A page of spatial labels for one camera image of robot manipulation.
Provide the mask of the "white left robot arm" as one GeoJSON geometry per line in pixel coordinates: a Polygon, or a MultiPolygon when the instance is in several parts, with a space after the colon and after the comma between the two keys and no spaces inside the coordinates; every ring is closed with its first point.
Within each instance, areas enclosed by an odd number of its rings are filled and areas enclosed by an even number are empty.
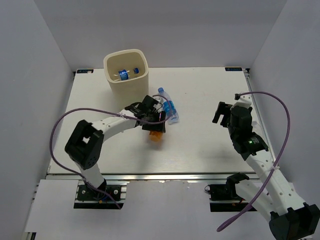
{"type": "Polygon", "coordinates": [[[65,152],[75,162],[88,188],[88,193],[99,200],[105,196],[106,180],[98,166],[98,160],[105,141],[138,126],[145,131],[165,133],[165,122],[170,118],[172,107],[166,113],[165,107],[157,109],[160,101],[146,95],[141,102],[126,106],[119,113],[108,112],[110,117],[77,123],[66,145],[65,152]]]}

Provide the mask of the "blue label water bottle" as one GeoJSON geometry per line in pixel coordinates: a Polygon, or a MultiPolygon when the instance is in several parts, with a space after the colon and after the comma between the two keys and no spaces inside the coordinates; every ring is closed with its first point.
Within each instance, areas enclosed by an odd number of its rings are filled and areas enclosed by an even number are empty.
{"type": "Polygon", "coordinates": [[[175,124],[179,121],[179,114],[169,94],[162,88],[158,88],[158,94],[161,95],[160,100],[162,108],[166,115],[169,116],[168,123],[175,124]]]}

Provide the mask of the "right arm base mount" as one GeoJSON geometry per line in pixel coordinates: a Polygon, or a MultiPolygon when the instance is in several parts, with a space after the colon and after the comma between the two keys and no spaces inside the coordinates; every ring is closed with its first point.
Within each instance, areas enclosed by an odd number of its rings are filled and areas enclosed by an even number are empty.
{"type": "Polygon", "coordinates": [[[236,184],[250,178],[244,173],[235,173],[226,178],[224,184],[208,184],[204,192],[209,195],[210,211],[212,213],[240,212],[248,204],[236,194],[236,184]]]}

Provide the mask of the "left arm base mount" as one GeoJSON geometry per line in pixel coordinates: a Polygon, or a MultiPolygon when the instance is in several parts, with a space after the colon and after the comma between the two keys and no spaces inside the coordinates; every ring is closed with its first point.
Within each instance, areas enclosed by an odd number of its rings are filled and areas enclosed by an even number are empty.
{"type": "Polygon", "coordinates": [[[87,210],[120,210],[125,202],[127,185],[109,184],[106,186],[107,192],[118,204],[106,194],[97,192],[81,182],[77,186],[73,208],[87,210]]]}

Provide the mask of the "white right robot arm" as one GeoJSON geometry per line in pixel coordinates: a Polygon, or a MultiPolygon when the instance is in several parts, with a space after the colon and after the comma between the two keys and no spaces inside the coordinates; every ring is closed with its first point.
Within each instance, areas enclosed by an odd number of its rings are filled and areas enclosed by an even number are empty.
{"type": "Polygon", "coordinates": [[[307,204],[282,174],[268,145],[254,132],[252,109],[249,101],[233,105],[221,101],[212,120],[228,129],[234,149],[262,182],[257,187],[246,174],[233,174],[226,180],[226,195],[252,203],[252,208],[268,222],[275,239],[303,239],[314,234],[320,210],[315,204],[307,204]]]}

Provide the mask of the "small blue-cap bottle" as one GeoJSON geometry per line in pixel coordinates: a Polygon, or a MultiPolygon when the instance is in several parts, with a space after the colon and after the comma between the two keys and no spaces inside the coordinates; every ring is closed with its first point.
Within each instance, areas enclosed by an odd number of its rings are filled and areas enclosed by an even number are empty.
{"type": "Polygon", "coordinates": [[[140,70],[135,67],[132,69],[121,69],[112,74],[111,79],[116,82],[127,81],[139,76],[140,70]]]}

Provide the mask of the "orange juice bottle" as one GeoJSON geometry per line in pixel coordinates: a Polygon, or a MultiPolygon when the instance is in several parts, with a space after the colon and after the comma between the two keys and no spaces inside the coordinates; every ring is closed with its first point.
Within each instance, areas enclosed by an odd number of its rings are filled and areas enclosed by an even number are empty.
{"type": "Polygon", "coordinates": [[[163,134],[164,134],[163,132],[159,132],[159,131],[150,131],[148,138],[150,141],[154,143],[159,143],[162,141],[163,134]]]}

